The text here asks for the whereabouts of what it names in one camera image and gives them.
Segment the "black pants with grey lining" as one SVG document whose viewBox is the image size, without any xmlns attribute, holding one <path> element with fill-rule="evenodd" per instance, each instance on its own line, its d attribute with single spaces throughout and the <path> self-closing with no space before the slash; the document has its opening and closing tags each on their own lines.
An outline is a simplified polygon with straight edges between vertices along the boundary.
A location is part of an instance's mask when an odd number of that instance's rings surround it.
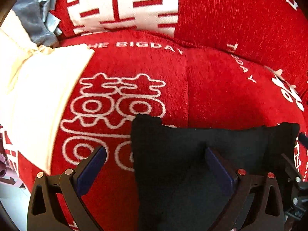
<svg viewBox="0 0 308 231">
<path fill-rule="evenodd" d="M 131 148 L 139 194 L 139 230 L 207 230 L 228 201 L 206 162 L 208 147 L 234 168 L 262 175 L 293 158 L 296 123 L 247 130 L 171 128 L 137 115 Z"/>
</svg>

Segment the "red wedding quilt rear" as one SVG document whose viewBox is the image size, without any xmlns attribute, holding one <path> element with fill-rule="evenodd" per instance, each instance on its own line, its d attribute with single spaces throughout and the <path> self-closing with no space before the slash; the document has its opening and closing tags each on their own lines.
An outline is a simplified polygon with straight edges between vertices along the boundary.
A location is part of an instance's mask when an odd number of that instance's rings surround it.
<svg viewBox="0 0 308 231">
<path fill-rule="evenodd" d="M 307 90 L 307 18 L 295 0 L 57 0 L 65 37 L 147 30 L 235 53 Z"/>
</svg>

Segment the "red wedding quilt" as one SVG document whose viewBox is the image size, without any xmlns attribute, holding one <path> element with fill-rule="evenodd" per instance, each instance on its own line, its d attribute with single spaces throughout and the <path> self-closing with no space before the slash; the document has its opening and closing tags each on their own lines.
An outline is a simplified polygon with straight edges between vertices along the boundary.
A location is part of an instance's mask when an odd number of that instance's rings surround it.
<svg viewBox="0 0 308 231">
<path fill-rule="evenodd" d="M 307 18 L 295 0 L 57 0 L 65 37 L 147 30 L 235 53 L 307 90 Z"/>
<path fill-rule="evenodd" d="M 109 157 L 84 201 L 104 230 L 136 230 L 137 185 L 129 133 L 136 114 L 178 128 L 249 129 L 284 121 L 306 130 L 297 93 L 267 68 L 142 31 L 77 36 L 94 55 L 77 76 L 55 138 L 52 174 L 103 141 Z"/>
</svg>

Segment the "cream white folded cloth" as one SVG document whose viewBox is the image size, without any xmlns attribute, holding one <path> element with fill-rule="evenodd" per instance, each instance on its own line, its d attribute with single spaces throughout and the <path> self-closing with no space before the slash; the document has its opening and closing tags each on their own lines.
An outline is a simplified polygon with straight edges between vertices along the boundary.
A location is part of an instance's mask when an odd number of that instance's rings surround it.
<svg viewBox="0 0 308 231">
<path fill-rule="evenodd" d="M 14 148 L 44 172 L 51 171 L 59 123 L 93 55 L 86 44 L 36 45 L 13 11 L 1 25 L 1 124 Z"/>
</svg>

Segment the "red wedding quilt front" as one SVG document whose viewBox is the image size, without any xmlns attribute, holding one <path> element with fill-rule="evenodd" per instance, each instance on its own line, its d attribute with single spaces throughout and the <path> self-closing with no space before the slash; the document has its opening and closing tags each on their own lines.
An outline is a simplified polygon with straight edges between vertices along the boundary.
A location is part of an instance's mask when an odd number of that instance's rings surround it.
<svg viewBox="0 0 308 231">
<path fill-rule="evenodd" d="M 306 130 L 297 93 L 267 68 L 142 31 L 77 36 L 94 55 L 77 76 L 55 138 L 52 174 L 103 141 L 109 157 L 84 201 L 104 230 L 136 230 L 137 185 L 129 133 L 136 114 L 178 128 L 249 129 L 284 121 Z"/>
</svg>

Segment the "grey crumpled garment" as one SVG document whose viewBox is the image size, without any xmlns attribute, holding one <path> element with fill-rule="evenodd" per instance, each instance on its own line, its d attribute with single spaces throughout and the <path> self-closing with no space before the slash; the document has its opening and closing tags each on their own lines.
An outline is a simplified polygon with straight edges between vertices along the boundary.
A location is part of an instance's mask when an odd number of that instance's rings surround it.
<svg viewBox="0 0 308 231">
<path fill-rule="evenodd" d="M 17 0 L 13 11 L 18 16 L 32 42 L 51 48 L 59 46 L 58 36 L 61 22 L 51 13 L 57 0 Z"/>
</svg>

